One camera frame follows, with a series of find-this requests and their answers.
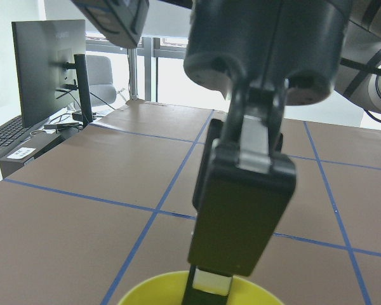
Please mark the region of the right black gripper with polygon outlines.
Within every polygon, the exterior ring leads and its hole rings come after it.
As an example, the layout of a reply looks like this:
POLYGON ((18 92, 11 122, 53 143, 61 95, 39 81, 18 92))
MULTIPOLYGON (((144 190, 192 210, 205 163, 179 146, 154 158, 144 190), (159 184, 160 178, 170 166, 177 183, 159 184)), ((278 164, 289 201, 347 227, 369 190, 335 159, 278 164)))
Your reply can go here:
POLYGON ((245 85, 315 104, 334 89, 350 1, 196 1, 184 71, 223 95, 245 85))

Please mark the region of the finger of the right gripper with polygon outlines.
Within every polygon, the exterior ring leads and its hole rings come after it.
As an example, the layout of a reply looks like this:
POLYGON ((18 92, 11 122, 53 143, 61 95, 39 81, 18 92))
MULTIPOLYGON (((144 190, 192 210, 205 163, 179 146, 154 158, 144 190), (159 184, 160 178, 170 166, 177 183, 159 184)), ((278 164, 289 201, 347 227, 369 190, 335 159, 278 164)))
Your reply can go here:
POLYGON ((201 158, 201 164, 199 167, 199 173, 197 176, 196 186, 192 197, 193 207, 198 210, 201 202, 201 193, 204 184, 204 178, 210 158, 212 143, 215 139, 220 137, 223 121, 219 119, 211 119, 207 131, 206 141, 204 144, 203 155, 201 158))

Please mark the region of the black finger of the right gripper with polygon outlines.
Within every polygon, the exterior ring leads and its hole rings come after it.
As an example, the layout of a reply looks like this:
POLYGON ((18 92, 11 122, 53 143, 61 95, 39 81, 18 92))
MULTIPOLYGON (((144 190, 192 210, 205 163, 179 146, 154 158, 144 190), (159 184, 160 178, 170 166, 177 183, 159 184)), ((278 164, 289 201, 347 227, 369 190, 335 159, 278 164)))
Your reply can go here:
POLYGON ((284 105, 267 91, 239 91, 212 143, 190 244, 184 304, 227 304, 235 276, 255 269, 296 186, 279 150, 284 105))

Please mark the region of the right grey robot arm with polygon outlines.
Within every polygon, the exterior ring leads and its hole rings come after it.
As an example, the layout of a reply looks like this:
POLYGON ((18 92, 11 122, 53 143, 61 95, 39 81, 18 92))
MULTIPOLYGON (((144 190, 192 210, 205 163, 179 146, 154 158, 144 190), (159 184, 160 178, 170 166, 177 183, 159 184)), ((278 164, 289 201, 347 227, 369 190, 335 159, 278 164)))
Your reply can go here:
POLYGON ((284 108, 336 90, 381 114, 381 1, 194 1, 184 71, 231 103, 208 128, 182 302, 228 304, 295 191, 284 108))

